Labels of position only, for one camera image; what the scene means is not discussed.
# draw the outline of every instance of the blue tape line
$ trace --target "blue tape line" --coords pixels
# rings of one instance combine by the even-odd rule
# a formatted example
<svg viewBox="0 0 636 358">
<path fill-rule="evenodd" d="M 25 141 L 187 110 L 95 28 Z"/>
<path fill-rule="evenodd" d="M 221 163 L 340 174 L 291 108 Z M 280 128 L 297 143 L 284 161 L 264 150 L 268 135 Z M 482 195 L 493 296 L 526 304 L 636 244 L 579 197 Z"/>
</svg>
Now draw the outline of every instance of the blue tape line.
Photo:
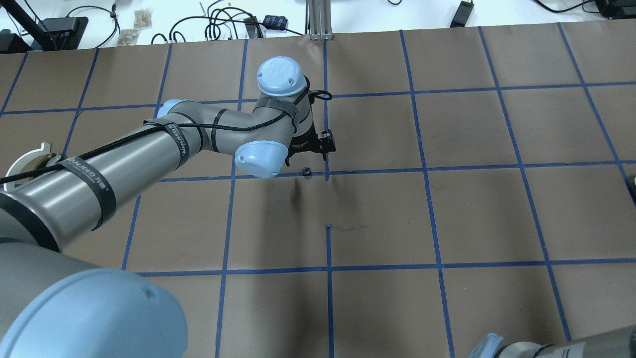
<svg viewBox="0 0 636 358">
<path fill-rule="evenodd" d="M 245 80 L 245 64 L 247 60 L 247 43 L 248 40 L 245 40 L 243 44 L 243 58 L 241 62 L 240 69 L 240 83 L 238 85 L 238 101 L 237 101 L 237 111 L 241 110 L 241 106 L 243 105 L 243 82 Z M 228 258 L 230 256 L 230 234 L 232 232 L 232 211 L 234 207 L 234 193 L 236 187 L 236 164 L 234 160 L 232 160 L 232 179 L 230 184 L 230 200 L 228 204 L 228 225 L 225 229 L 225 247 L 223 249 L 223 271 L 224 273 L 221 275 L 221 290 L 219 292 L 219 313 L 218 319 L 216 322 L 216 351 L 214 353 L 215 358 L 219 357 L 221 354 L 221 333 L 223 329 L 223 308 L 225 306 L 225 285 L 227 281 L 227 272 L 228 272 Z"/>
<path fill-rule="evenodd" d="M 515 133 L 513 131 L 512 124 L 510 122 L 510 117 L 508 116 L 508 110 L 506 109 L 506 103 L 504 102 L 504 97 L 501 92 L 501 86 L 499 85 L 499 81 L 497 79 L 497 73 L 495 72 L 495 68 L 492 64 L 492 59 L 490 58 L 490 52 L 488 51 L 488 45 L 486 44 L 486 38 L 483 35 L 483 31 L 481 27 L 477 27 L 479 31 L 479 35 L 481 38 L 481 44 L 483 45 L 484 52 L 486 53 L 486 59 L 488 60 L 488 66 L 490 67 L 490 73 L 492 74 L 492 79 L 495 82 L 495 87 L 497 88 L 497 95 L 499 97 L 499 103 L 501 104 L 501 110 L 504 114 L 504 118 L 506 119 L 506 126 L 508 127 L 508 133 L 510 134 L 510 140 L 512 141 L 513 148 L 515 150 L 515 155 L 517 161 L 519 163 L 519 170 L 521 171 L 521 176 L 523 180 L 523 186 L 525 187 L 525 192 L 528 197 L 528 202 L 530 204 L 530 210 L 532 212 L 532 218 L 534 219 L 534 225 L 537 229 L 537 235 L 539 237 L 539 243 L 541 245 L 541 250 L 543 251 L 543 258 L 546 263 L 546 268 L 548 269 L 548 276 L 550 277 L 550 284 L 552 286 L 552 291 L 554 293 L 556 308 L 559 313 L 559 317 L 561 319 L 561 325 L 563 326 L 563 333 L 565 334 L 565 339 L 567 341 L 571 340 L 570 329 L 567 325 L 567 321 L 565 319 L 565 312 L 563 310 L 563 306 L 561 304 L 561 296 L 558 293 L 557 281 L 555 280 L 554 272 L 552 270 L 552 266 L 550 264 L 550 256 L 548 255 L 548 249 L 546 247 L 546 242 L 543 237 L 543 231 L 541 230 L 541 224 L 539 223 L 539 216 L 537 214 L 537 209 L 534 205 L 534 199 L 532 198 L 532 192 L 530 191 L 530 185 L 528 183 L 528 178 L 525 174 L 525 168 L 523 165 L 522 157 L 519 152 L 519 147 L 517 145 L 515 139 Z"/>
<path fill-rule="evenodd" d="M 506 267 L 531 267 L 564 265 L 597 265 L 597 264 L 633 264 L 636 257 L 621 257 L 616 259 L 573 259 L 554 261 L 506 261 L 506 262 L 457 262 L 443 264 L 445 269 L 450 268 L 506 268 Z M 201 271 L 157 271 L 138 272 L 144 277 L 163 276 L 216 276 L 216 275 L 276 275 L 285 273 L 303 272 L 329 272 L 329 271 L 388 271 L 388 270 L 413 270 L 413 269 L 437 269 L 437 264 L 392 264 L 392 265 L 362 265 L 362 266 L 310 266 L 304 268 L 277 268 L 277 269 L 212 269 Z"/>
<path fill-rule="evenodd" d="M 331 269 L 331 224 L 325 227 L 327 238 L 327 314 L 329 329 L 329 358 L 335 356 L 335 342 L 333 337 L 333 270 Z"/>
<path fill-rule="evenodd" d="M 81 96 L 79 97 L 79 103 L 77 108 L 75 109 L 75 116 L 73 116 L 73 121 L 71 122 L 71 128 L 69 129 L 69 134 L 66 136 L 66 142 L 64 143 L 64 149 L 62 150 L 62 158 L 66 157 L 66 151 L 69 148 L 69 144 L 71 143 L 71 137 L 73 136 L 73 131 L 75 130 L 75 123 L 78 121 L 78 117 L 81 113 L 81 105 L 84 103 L 84 97 L 86 97 L 86 91 L 88 90 L 88 84 L 90 83 L 91 77 L 93 77 L 93 70 L 95 69 L 95 64 L 97 63 L 97 56 L 99 56 L 99 48 L 95 49 L 95 55 L 93 56 L 93 63 L 90 65 L 90 69 L 88 70 L 88 76 L 86 78 L 86 82 L 84 83 L 84 89 L 81 91 Z"/>
<path fill-rule="evenodd" d="M 24 57 L 22 58 L 22 62 L 20 63 L 20 67 L 18 68 L 18 72 L 15 74 L 15 78 L 13 79 L 13 83 L 11 84 L 11 87 L 9 88 L 9 93 L 7 93 L 6 98 L 4 99 L 4 103 L 2 105 L 2 108 L 0 109 L 1 113 L 6 113 L 4 110 L 6 109 L 6 105 L 9 104 L 9 99 L 11 98 L 11 95 L 13 94 L 13 90 L 15 89 L 16 83 L 18 83 L 18 78 L 20 78 L 20 73 L 22 73 L 22 69 L 24 68 L 24 64 L 27 62 L 27 57 L 28 56 L 29 56 L 29 53 L 27 52 L 26 54 L 24 54 Z"/>
<path fill-rule="evenodd" d="M 328 69 L 328 61 L 327 61 L 327 41 L 322 42 L 322 77 L 323 83 L 322 86 L 324 90 L 329 90 L 329 69 Z M 324 111 L 324 130 L 329 129 L 329 105 L 327 101 L 322 102 L 322 108 Z M 327 155 L 327 160 L 324 161 L 324 179 L 325 181 L 329 180 L 329 155 Z"/>
<path fill-rule="evenodd" d="M 607 129 L 605 128 L 605 124 L 603 124 L 603 120 L 600 117 L 600 113 L 598 112 L 598 109 L 596 105 L 594 104 L 594 100 L 592 99 L 590 90 L 588 89 L 588 85 L 587 83 L 585 83 L 585 79 L 583 78 L 581 69 L 579 68 L 578 63 L 576 62 L 576 58 L 574 58 L 574 52 L 572 52 L 572 48 L 570 47 L 570 44 L 567 42 L 567 38 L 565 37 L 565 32 L 563 31 L 563 27 L 561 26 L 561 23 L 557 23 L 556 26 L 558 27 L 558 30 L 561 33 L 561 38 L 563 39 L 563 43 L 565 43 L 567 53 L 570 55 L 570 59 L 572 60 L 574 69 L 576 69 L 576 74 L 578 75 L 579 80 L 581 81 L 581 85 L 583 86 L 583 90 L 585 91 L 585 96 L 588 98 L 588 102 L 590 103 L 590 106 L 592 107 L 592 111 L 594 112 L 594 117 L 596 117 L 598 121 L 598 126 L 600 127 L 600 130 L 603 132 L 603 136 L 605 137 L 605 140 L 607 141 L 609 150 L 612 152 L 612 155 L 614 156 L 614 160 L 616 161 L 616 165 L 618 166 L 618 169 L 621 171 L 621 176 L 623 177 L 623 181 L 625 183 L 625 187 L 627 188 L 627 192 L 630 193 L 630 196 L 632 197 L 632 202 L 634 203 L 634 205 L 636 205 L 636 193 L 634 193 L 634 191 L 632 190 L 632 186 L 629 183 L 629 179 L 627 178 L 625 169 L 623 169 L 623 165 L 621 164 L 621 159 L 618 157 L 618 152 L 616 151 L 614 144 L 612 144 L 612 139 L 610 139 L 609 133 L 607 132 Z"/>
<path fill-rule="evenodd" d="M 424 187 L 426 189 L 426 202 L 429 209 L 429 218 L 431 220 L 431 231 L 433 235 L 433 245 L 435 247 L 435 261 L 438 270 L 439 278 L 439 292 L 441 294 L 441 303 L 444 313 L 444 323 L 446 326 L 446 338 L 448 340 L 448 351 L 450 357 L 455 357 L 455 346 L 453 344 L 453 334 L 450 327 L 450 315 L 448 313 L 448 301 L 446 300 L 446 285 L 444 283 L 443 264 L 441 259 L 441 252 L 439 250 L 439 239 L 437 233 L 437 226 L 435 224 L 435 213 L 433 210 L 433 202 L 431 198 L 431 187 L 429 185 L 429 174 L 426 169 L 426 157 L 424 156 L 424 146 L 422 145 L 422 135 L 420 133 L 420 120 L 417 113 L 417 103 L 415 101 L 415 90 L 413 88 L 413 75 L 411 73 L 411 64 L 408 59 L 408 51 L 406 49 L 406 41 L 404 40 L 404 31 L 399 31 L 399 37 L 402 42 L 402 51 L 404 52 L 404 61 L 406 63 L 406 74 L 408 75 L 408 85 L 411 93 L 411 104 L 413 106 L 413 118 L 415 119 L 415 133 L 417 135 L 418 149 L 420 150 L 420 159 L 422 161 L 422 171 L 424 173 Z"/>
<path fill-rule="evenodd" d="M 574 259 L 554 260 L 552 265 L 585 265 L 585 264 L 631 264 L 636 263 L 636 257 L 621 257 L 617 259 Z"/>
<path fill-rule="evenodd" d="M 509 169 L 519 168 L 519 164 L 494 164 L 486 166 L 438 166 L 428 168 L 428 171 L 449 171 L 449 170 L 481 170 L 481 169 Z"/>
<path fill-rule="evenodd" d="M 352 94 L 334 94 L 334 98 L 355 98 L 355 97 L 380 97 L 380 96 L 402 96 L 411 94 L 411 92 L 377 92 L 377 93 L 352 93 Z"/>
<path fill-rule="evenodd" d="M 243 59 L 240 65 L 240 83 L 238 85 L 238 108 L 237 111 L 240 112 L 241 105 L 243 103 L 243 83 L 245 82 L 245 64 L 247 61 L 247 40 L 243 44 Z"/>
<path fill-rule="evenodd" d="M 501 90 L 530 90 L 530 89 L 571 89 L 571 88 L 580 88 L 581 85 L 578 83 L 570 84 L 570 85 L 538 85 L 538 86 L 512 86 L 512 87 L 501 87 Z"/>
<path fill-rule="evenodd" d="M 544 266 L 545 261 L 506 261 L 506 262 L 458 262 L 444 264 L 444 268 L 509 268 L 522 266 Z"/>
<path fill-rule="evenodd" d="M 135 225 L 137 224 L 137 213 L 139 212 L 139 203 L 141 202 L 141 195 L 137 196 L 135 201 L 135 208 L 132 210 L 132 219 L 130 219 L 130 229 L 128 229 L 128 240 L 126 241 L 126 249 L 123 251 L 123 259 L 121 260 L 121 269 L 125 270 L 128 265 L 128 254 L 130 253 L 130 244 L 132 243 L 132 236 L 135 233 Z"/>
<path fill-rule="evenodd" d="M 82 111 L 102 111 L 102 110 L 127 110 L 131 108 L 150 108 L 155 107 L 156 104 L 126 104 L 123 106 L 101 106 L 101 107 L 82 107 L 80 110 Z"/>
<path fill-rule="evenodd" d="M 636 85 L 636 81 L 630 82 L 601 82 L 601 83 L 585 83 L 587 87 L 599 87 L 599 86 L 633 86 Z"/>
<path fill-rule="evenodd" d="M 168 44 L 168 54 L 165 57 L 165 65 L 163 66 L 163 75 L 161 77 L 161 85 L 159 86 L 159 94 L 157 95 L 157 102 L 155 103 L 155 114 L 154 118 L 157 117 L 157 113 L 159 113 L 159 107 L 161 107 L 161 98 L 163 97 L 163 87 L 165 86 L 165 78 L 168 75 L 168 66 L 170 65 L 170 56 L 172 55 L 172 43 Z"/>
<path fill-rule="evenodd" d="M 54 110 L 28 110 L 28 111 L 6 111 L 3 112 L 6 115 L 30 115 L 36 113 L 56 113 L 56 112 L 75 112 L 77 107 L 75 108 L 56 108 Z"/>
<path fill-rule="evenodd" d="M 394 269 L 437 269 L 437 264 L 335 266 L 333 271 L 387 271 Z"/>
<path fill-rule="evenodd" d="M 209 180 L 231 180 L 232 176 L 193 176 L 191 178 L 164 178 L 159 182 L 206 182 Z"/>
</svg>

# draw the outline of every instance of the cable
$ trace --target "cable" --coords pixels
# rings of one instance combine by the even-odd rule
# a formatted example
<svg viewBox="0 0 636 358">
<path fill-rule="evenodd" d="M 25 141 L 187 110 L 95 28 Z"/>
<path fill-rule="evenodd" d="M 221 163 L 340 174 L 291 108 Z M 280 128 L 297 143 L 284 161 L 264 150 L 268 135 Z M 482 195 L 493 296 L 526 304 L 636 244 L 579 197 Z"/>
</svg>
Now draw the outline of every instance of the cable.
<svg viewBox="0 0 636 358">
<path fill-rule="evenodd" d="M 230 16 L 230 13 L 228 13 L 228 11 L 227 11 L 227 10 L 239 10 L 239 11 L 240 11 L 240 13 L 238 13 L 238 14 L 234 14 L 234 16 Z M 214 12 L 215 12 L 215 11 L 218 11 L 218 12 L 219 12 L 216 16 L 214 16 Z M 244 10 L 241 10 L 241 9 L 238 9 L 238 8 L 232 8 L 232 7 L 227 7 L 227 8 L 223 8 L 223 9 L 214 9 L 214 10 L 212 10 L 212 12 L 211 12 L 211 14 L 210 14 L 210 24 L 216 24 L 216 25 L 218 25 L 219 27 L 215 27 L 215 28 L 214 28 L 214 30 L 216 30 L 216 29 L 218 28 L 218 29 L 219 29 L 219 32 L 221 32 L 220 25 L 225 25 L 225 26 L 227 26 L 228 28 L 230 27 L 230 26 L 228 25 L 228 22 L 227 22 L 227 21 L 224 21 L 224 22 L 222 22 L 222 23 L 220 23 L 220 24 L 217 24 L 217 23 L 216 23 L 216 22 L 217 22 L 217 20 L 219 20 L 219 15 L 221 14 L 221 12 L 225 13 L 225 15 L 227 15 L 227 16 L 228 16 L 228 18 L 229 18 L 230 20 L 231 20 L 231 19 L 234 19 L 234 18 L 235 18 L 235 17 L 237 17 L 237 16 L 243 15 L 243 14 L 247 14 L 247 16 L 250 16 L 250 13 L 248 13 L 248 12 L 246 12 L 246 11 L 244 11 Z M 239 32 L 237 31 L 237 26 L 236 26 L 236 24 L 235 24 L 234 22 L 232 22 L 232 27 L 234 28 L 234 36 L 235 36 L 235 38 L 236 38 L 236 39 L 238 39 L 238 38 L 239 38 Z"/>
<path fill-rule="evenodd" d="M 18 24 L 16 24 L 15 21 L 13 21 L 13 17 L 11 17 L 11 14 L 9 14 L 9 12 L 7 11 L 6 15 L 9 17 L 9 20 L 11 20 L 11 22 L 13 22 L 13 26 L 15 26 L 16 34 L 18 36 L 22 37 L 22 33 L 20 32 L 20 28 L 18 27 Z"/>
<path fill-rule="evenodd" d="M 46 26 L 46 24 L 40 20 L 40 17 L 38 16 L 38 14 L 36 14 L 35 11 L 33 11 L 33 8 L 31 7 L 31 5 L 29 5 L 29 2 L 27 0 L 24 0 L 24 3 L 27 5 L 27 7 L 29 8 L 29 10 L 31 10 L 31 12 L 33 13 L 33 15 L 36 17 L 37 21 L 40 21 L 40 24 L 42 24 L 42 26 L 44 27 L 44 30 L 46 30 L 46 33 L 48 34 L 48 37 L 51 39 L 51 41 L 53 42 L 53 47 L 54 49 L 57 50 L 57 44 L 55 43 L 55 40 L 53 39 L 53 35 L 51 35 L 51 32 L 48 30 L 48 27 Z"/>
<path fill-rule="evenodd" d="M 576 9 L 579 6 L 583 6 L 583 5 L 587 4 L 587 3 L 593 3 L 594 1 L 595 0 L 586 0 L 586 1 L 582 1 L 580 4 L 574 5 L 571 8 L 567 8 L 567 9 L 563 9 L 563 10 L 554 10 L 554 9 L 551 9 L 551 8 L 547 7 L 544 3 L 540 2 L 539 0 L 534 0 L 534 2 L 537 3 L 540 7 L 544 8 L 545 10 L 550 11 L 551 13 L 564 13 L 564 12 Z"/>
<path fill-rule="evenodd" d="M 94 5 L 78 6 L 75 9 L 72 9 L 71 11 L 69 11 L 66 14 L 66 17 L 70 17 L 72 12 L 74 12 L 76 10 L 80 10 L 80 9 L 96 9 L 96 10 L 106 11 L 111 16 L 111 18 L 115 21 L 115 26 L 114 26 L 113 31 L 111 32 L 111 34 L 108 35 L 108 37 L 102 43 L 97 45 L 95 48 L 100 48 L 105 43 L 110 41 L 110 39 L 113 38 L 113 36 L 115 35 L 115 32 L 117 32 L 117 30 L 121 31 L 121 28 L 119 26 L 119 20 L 117 19 L 117 13 L 115 12 L 115 10 L 117 9 L 117 4 L 116 3 L 113 3 L 113 5 L 111 6 L 110 10 L 108 10 L 107 8 L 103 8 L 101 6 L 94 6 Z"/>
<path fill-rule="evenodd" d="M 248 16 L 250 16 L 250 17 L 253 17 L 254 15 L 252 15 L 252 14 L 250 14 L 250 13 L 248 13 L 248 12 L 244 11 L 243 9 L 234 8 L 234 7 L 231 7 L 231 6 L 229 6 L 229 7 L 227 7 L 227 8 L 223 8 L 222 10 L 228 10 L 228 9 L 230 9 L 230 10 L 238 10 L 238 11 L 243 11 L 243 12 L 242 12 L 241 14 L 233 15 L 233 16 L 232 16 L 232 17 L 230 17 L 230 18 L 218 18 L 218 17 L 208 17 L 208 16 L 189 16 L 189 17 L 184 17 L 184 18 L 182 18 L 181 20 L 177 21 L 174 25 L 172 25 L 172 27 L 170 28 L 170 31 L 168 32 L 168 39 L 170 39 L 170 40 L 174 41 L 174 40 L 175 40 L 175 37 L 174 37 L 174 29 L 177 27 L 177 25 L 179 25 L 181 22 L 184 22 L 184 21 L 186 21 L 186 20 L 191 20 L 191 19 L 193 19 L 193 18 L 206 18 L 206 19 L 208 19 L 208 21 L 211 21 L 211 20 L 220 20 L 220 21 L 222 21 L 222 22 L 220 22 L 220 23 L 218 23 L 218 24 L 216 24 L 216 23 L 212 23 L 212 26 L 210 26 L 210 25 L 206 26 L 206 27 L 205 27 L 205 29 L 204 29 L 204 31 L 208 31 L 208 34 L 209 34 L 209 29 L 210 29 L 210 28 L 217 29 L 217 28 L 218 28 L 217 26 L 223 25 L 223 24 L 225 24 L 226 22 L 232 22 L 232 23 L 242 23 L 242 24 L 249 24 L 249 25 L 263 25 L 263 23 L 262 23 L 262 22 L 245 22 L 244 20 L 234 20 L 234 19 L 232 19 L 234 16 L 242 15 L 243 13 L 247 14 L 247 15 L 248 15 Z M 299 36 L 302 36 L 302 35 L 303 35 L 303 34 L 301 34 L 300 32 L 296 32 L 296 31 L 293 31 L 293 30 L 290 30 L 290 29 L 284 29 L 283 31 L 291 32 L 291 33 L 296 34 L 296 35 L 299 35 Z"/>
<path fill-rule="evenodd" d="M 587 12 L 587 13 L 598 13 L 598 14 L 600 14 L 600 11 L 588 11 L 588 10 L 586 10 L 586 9 L 585 9 L 585 4 L 582 4 L 582 5 L 581 5 L 581 9 L 583 9 L 583 11 L 585 11 L 585 12 Z"/>
<path fill-rule="evenodd" d="M 117 4 L 113 3 L 113 5 L 111 6 L 111 11 L 106 10 L 111 18 L 113 20 L 115 20 L 115 27 L 113 28 L 113 31 L 111 32 L 111 34 L 99 45 L 95 46 L 95 48 L 100 48 L 101 46 L 103 46 L 105 43 L 107 43 L 108 41 L 110 41 L 111 38 L 113 38 L 113 36 L 115 35 L 115 32 L 117 30 L 119 30 L 121 32 L 121 27 L 119 26 L 119 20 L 117 20 L 117 13 L 115 12 L 115 10 L 117 9 Z"/>
<path fill-rule="evenodd" d="M 152 39 L 152 40 L 150 40 L 150 45 L 154 45 L 154 42 L 155 42 L 155 39 L 157 38 L 157 36 L 160 36 L 161 38 L 163 38 L 163 40 L 164 40 L 166 43 L 168 43 L 168 39 L 167 39 L 167 38 L 165 38 L 165 36 L 164 36 L 163 34 L 155 34 L 155 35 L 153 36 L 153 39 Z"/>
<path fill-rule="evenodd" d="M 175 31 L 174 34 L 173 34 L 174 35 L 174 42 L 177 42 L 177 34 L 181 35 L 181 38 L 183 39 L 183 42 L 187 42 L 186 41 L 186 37 L 183 36 L 183 34 L 181 32 L 179 32 L 179 31 Z"/>
<path fill-rule="evenodd" d="M 79 10 L 79 9 L 83 9 L 83 8 L 104 10 L 104 11 L 106 11 L 107 13 L 110 13 L 110 11 L 109 11 L 108 9 L 103 8 L 103 7 L 101 7 L 101 6 L 84 5 L 84 6 L 78 6 L 78 7 L 76 7 L 75 9 L 73 9 L 73 10 L 69 11 L 69 13 L 68 13 L 68 14 L 66 14 L 66 17 L 70 17 L 70 16 L 71 16 L 71 13 L 72 13 L 72 12 L 74 12 L 75 10 Z"/>
<path fill-rule="evenodd" d="M 307 86 L 305 86 L 305 89 L 303 90 L 303 92 L 300 94 L 300 96 L 298 96 L 298 98 L 296 98 L 294 100 L 294 104 L 298 104 L 300 103 L 300 101 L 308 95 L 309 93 L 309 86 L 310 86 L 310 82 L 309 79 L 307 77 L 305 77 L 305 80 L 307 81 Z M 266 127 L 268 125 L 274 124 L 276 122 L 278 122 L 279 120 L 283 119 L 285 116 L 287 116 L 288 114 L 286 112 L 282 112 L 280 115 L 276 116 L 275 118 L 268 120 L 266 122 L 260 123 L 260 124 L 256 124 L 253 125 L 251 127 L 229 127 L 227 125 L 217 125 L 217 124 L 199 124 L 199 123 L 182 123 L 182 124 L 177 124 L 179 127 L 195 127 L 195 128 L 211 128 L 211 129 L 219 129 L 219 130 L 225 130 L 225 131 L 237 131 L 237 132 L 248 132 L 248 131 L 254 131 L 256 129 L 260 129 L 263 127 Z M 79 157 L 83 160 L 88 160 L 90 158 L 96 157 L 100 154 L 106 153 L 109 150 L 118 148 L 122 145 L 125 145 L 127 143 L 130 143 L 131 141 L 137 140 L 145 135 L 154 133 L 154 132 L 158 132 L 158 131 L 162 131 L 163 126 L 158 126 L 158 127 L 151 127 L 148 129 L 145 129 L 143 131 L 139 131 L 136 133 L 131 134 L 130 136 L 126 136 L 124 138 L 121 138 L 119 140 L 116 140 L 112 143 L 109 143 L 107 145 L 101 146 L 97 149 L 91 150 L 90 152 L 84 153 L 82 155 L 79 155 Z M 5 183 L 10 183 L 10 182 L 15 182 L 17 180 L 22 180 L 22 179 L 26 179 L 26 178 L 32 178 L 34 176 L 40 176 L 42 174 L 46 174 L 46 173 L 50 173 L 52 171 L 58 171 L 64 169 L 64 167 L 61 164 L 55 164 L 52 165 L 50 167 L 45 167 L 42 169 L 36 169 L 36 170 L 32 170 L 32 171 L 26 171 L 24 173 L 20 173 L 20 174 L 16 174 L 16 175 L 11 175 L 11 176 L 7 176 L 5 178 L 0 178 L 0 185 L 5 184 Z"/>
</svg>

